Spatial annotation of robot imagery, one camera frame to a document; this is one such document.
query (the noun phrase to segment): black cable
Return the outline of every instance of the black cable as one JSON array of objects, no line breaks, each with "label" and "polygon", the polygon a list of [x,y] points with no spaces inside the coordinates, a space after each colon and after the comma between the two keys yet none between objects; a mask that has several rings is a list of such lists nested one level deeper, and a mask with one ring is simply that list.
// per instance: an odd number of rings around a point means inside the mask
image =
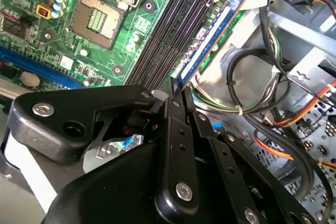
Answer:
[{"label": "black cable", "polygon": [[252,116],[245,116],[245,119],[263,135],[267,136],[274,143],[284,148],[284,150],[295,160],[296,166],[301,174],[300,188],[296,191],[295,197],[297,199],[303,198],[311,190],[314,183],[314,173],[309,160],[307,159],[307,155],[305,155],[304,152],[302,152],[293,142],[288,141],[288,139],[284,138],[272,129],[265,127]]},{"label": "black cable", "polygon": [[[283,147],[286,152],[288,154],[290,154],[292,156],[292,151],[295,152],[295,154],[298,154],[300,156],[300,158],[302,158],[302,160],[304,161],[305,165],[308,165],[309,167],[309,172],[311,169],[313,169],[315,171],[315,173],[318,175],[318,177],[320,178],[324,188],[325,188],[325,192],[327,195],[327,207],[326,210],[323,213],[323,218],[321,219],[320,223],[328,223],[329,217],[332,213],[332,209],[333,209],[333,192],[331,189],[331,186],[327,180],[327,178],[325,177],[323,171],[321,170],[321,168],[318,166],[318,164],[314,161],[314,159],[305,151],[305,149],[302,149],[302,147],[298,147],[296,144],[294,144],[291,141],[288,141],[287,138],[284,138],[283,136],[281,136],[280,134],[276,133],[275,131],[273,131],[272,129],[269,129],[267,127],[265,127],[262,123],[260,123],[258,120],[254,119],[252,116],[245,116],[245,119],[251,124],[253,125],[258,131],[260,131],[262,134],[264,134],[265,136],[267,136],[268,138],[270,138],[273,142],[275,142],[276,144],[279,144],[281,147]],[[299,159],[295,158],[294,156],[292,156],[293,159],[297,162]]]}]

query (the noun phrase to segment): hole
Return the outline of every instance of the hole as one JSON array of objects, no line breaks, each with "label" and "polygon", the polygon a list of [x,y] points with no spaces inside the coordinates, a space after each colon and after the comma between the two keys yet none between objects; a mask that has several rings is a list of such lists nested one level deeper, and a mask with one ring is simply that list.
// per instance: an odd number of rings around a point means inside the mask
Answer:
[{"label": "hole", "polygon": [[289,213],[290,218],[293,221],[293,224],[301,224],[300,219],[292,212]]},{"label": "hole", "polygon": [[328,152],[329,152],[328,149],[327,149],[327,147],[325,147],[322,144],[320,144],[319,146],[317,146],[317,151],[322,156],[327,156]]},{"label": "hole", "polygon": [[80,137],[85,133],[84,126],[76,121],[66,122],[63,126],[64,132],[71,137]]},{"label": "hole", "polygon": [[234,170],[231,166],[229,166],[229,171],[230,171],[232,174],[235,173],[235,170]]},{"label": "hole", "polygon": [[182,152],[185,152],[187,150],[187,148],[183,144],[180,144],[180,150]]}]

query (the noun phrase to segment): blue expansion slot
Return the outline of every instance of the blue expansion slot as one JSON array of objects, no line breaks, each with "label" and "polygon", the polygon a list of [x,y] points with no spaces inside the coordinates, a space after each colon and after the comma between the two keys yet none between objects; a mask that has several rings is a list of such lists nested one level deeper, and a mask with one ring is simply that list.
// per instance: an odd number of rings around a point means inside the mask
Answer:
[{"label": "blue expansion slot", "polygon": [[10,62],[17,67],[22,68],[23,70],[34,73],[39,77],[53,81],[66,88],[84,88],[83,84],[81,84],[79,81],[2,47],[0,47],[0,60]]},{"label": "blue expansion slot", "polygon": [[218,13],[211,27],[203,36],[190,61],[184,65],[177,76],[181,90],[183,90],[196,71],[200,68],[203,61],[207,58],[213,47],[217,44],[225,30],[229,27],[232,20],[238,14],[245,0],[226,0],[222,10]]}]

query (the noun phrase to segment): metal screw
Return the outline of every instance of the metal screw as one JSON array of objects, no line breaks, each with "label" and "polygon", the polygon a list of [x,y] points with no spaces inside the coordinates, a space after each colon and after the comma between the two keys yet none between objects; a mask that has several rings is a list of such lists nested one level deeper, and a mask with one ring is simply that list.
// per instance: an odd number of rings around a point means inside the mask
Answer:
[{"label": "metal screw", "polygon": [[245,217],[251,224],[259,224],[259,219],[254,212],[250,209],[245,210]]},{"label": "metal screw", "polygon": [[35,115],[42,116],[44,118],[47,118],[48,116],[52,116],[54,114],[55,110],[53,106],[51,106],[48,103],[36,103],[33,106],[33,113]]},{"label": "metal screw", "polygon": [[303,215],[302,218],[303,218],[303,220],[305,221],[305,223],[307,223],[307,224],[312,224],[312,222],[310,221],[310,219],[308,219],[307,216]]},{"label": "metal screw", "polygon": [[200,114],[200,115],[199,115],[199,118],[202,119],[203,121],[206,121],[206,116],[203,115],[203,114]]},{"label": "metal screw", "polygon": [[234,142],[235,138],[231,135],[227,135],[227,138],[231,141],[231,142]]},{"label": "metal screw", "polygon": [[142,95],[143,97],[145,97],[145,98],[149,98],[149,97],[150,97],[150,95],[149,95],[147,92],[145,92],[145,91],[142,91],[142,92],[141,92],[141,95]]},{"label": "metal screw", "polygon": [[176,193],[178,197],[184,201],[191,201],[193,198],[193,192],[185,183],[178,183],[176,185]]}]

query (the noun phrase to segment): black plastic bracket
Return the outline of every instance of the black plastic bracket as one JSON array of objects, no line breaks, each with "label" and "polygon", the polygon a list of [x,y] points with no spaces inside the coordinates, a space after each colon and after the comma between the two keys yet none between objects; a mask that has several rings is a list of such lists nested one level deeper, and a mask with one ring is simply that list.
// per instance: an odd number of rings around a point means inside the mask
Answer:
[{"label": "black plastic bracket", "polygon": [[[38,103],[50,105],[54,113],[46,117],[35,114],[33,106]],[[27,93],[13,102],[8,127],[18,142],[55,162],[69,164],[81,158],[95,137],[133,129],[129,115],[134,110],[149,110],[153,104],[153,95],[139,85]],[[96,116],[103,112],[108,113],[109,121],[100,119],[105,127],[97,132]],[[114,131],[112,122],[116,122]],[[105,134],[99,135],[101,129]]]},{"label": "black plastic bracket", "polygon": [[239,168],[244,171],[245,182],[261,195],[269,223],[306,223],[303,218],[317,223],[239,138],[225,132],[218,139],[229,146]]},{"label": "black plastic bracket", "polygon": [[198,209],[192,130],[185,123],[181,92],[164,102],[155,205],[168,222],[179,223]]}]

